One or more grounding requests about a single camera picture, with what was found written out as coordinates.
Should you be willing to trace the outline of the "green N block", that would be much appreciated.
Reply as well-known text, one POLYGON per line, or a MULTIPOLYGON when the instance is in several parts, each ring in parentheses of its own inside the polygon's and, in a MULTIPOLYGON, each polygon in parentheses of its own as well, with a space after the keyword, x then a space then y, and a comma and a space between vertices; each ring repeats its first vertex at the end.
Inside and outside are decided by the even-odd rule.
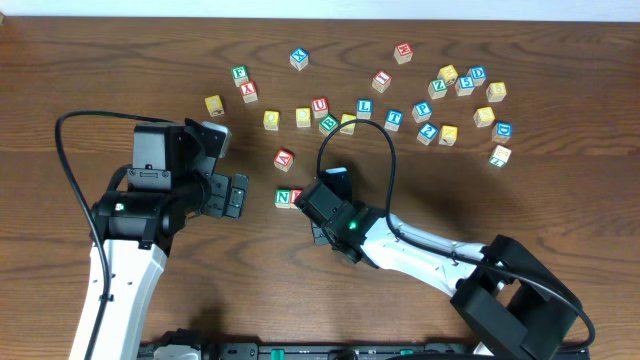
POLYGON ((274 205, 276 208, 288 209, 291 206, 291 191, 286 189, 278 189, 275 193, 274 205))

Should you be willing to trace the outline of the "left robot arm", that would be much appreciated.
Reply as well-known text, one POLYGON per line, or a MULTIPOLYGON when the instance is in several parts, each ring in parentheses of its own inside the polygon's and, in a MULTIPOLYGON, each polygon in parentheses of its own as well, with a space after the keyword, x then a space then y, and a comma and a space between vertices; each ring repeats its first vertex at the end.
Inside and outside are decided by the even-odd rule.
POLYGON ((83 208, 93 245, 71 358, 136 358, 174 236, 194 217, 240 217, 247 176, 215 171, 231 139, 227 127, 212 122, 139 118, 131 163, 83 208))

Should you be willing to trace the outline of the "blue P block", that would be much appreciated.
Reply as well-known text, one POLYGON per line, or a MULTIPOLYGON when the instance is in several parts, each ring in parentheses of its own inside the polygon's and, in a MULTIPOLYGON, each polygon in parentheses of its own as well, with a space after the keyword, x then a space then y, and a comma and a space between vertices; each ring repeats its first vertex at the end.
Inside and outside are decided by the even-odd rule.
POLYGON ((426 122, 432 115, 432 108, 428 102, 423 101, 413 106, 412 116, 416 123, 426 122))

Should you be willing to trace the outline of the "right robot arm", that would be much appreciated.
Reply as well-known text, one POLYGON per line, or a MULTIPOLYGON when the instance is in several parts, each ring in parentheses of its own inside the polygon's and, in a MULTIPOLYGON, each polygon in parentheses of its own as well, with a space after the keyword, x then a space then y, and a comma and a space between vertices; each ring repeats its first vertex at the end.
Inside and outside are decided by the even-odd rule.
POLYGON ((409 275, 448 295, 479 337, 479 355, 550 359, 583 313, 575 295, 518 241, 499 235, 489 245, 466 243, 415 228, 353 200, 343 168, 323 173, 294 204, 352 262, 409 275))

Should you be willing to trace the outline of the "red E block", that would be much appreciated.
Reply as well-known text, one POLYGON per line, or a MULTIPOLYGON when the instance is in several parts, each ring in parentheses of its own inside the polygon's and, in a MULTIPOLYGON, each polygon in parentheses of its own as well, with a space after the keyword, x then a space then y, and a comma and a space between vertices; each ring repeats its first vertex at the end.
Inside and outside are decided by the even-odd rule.
POLYGON ((295 201, 297 199, 297 197, 302 193, 302 191, 300 189, 293 189, 290 191, 290 202, 289 205, 291 208, 293 209, 297 209, 297 206, 295 205, 295 201))

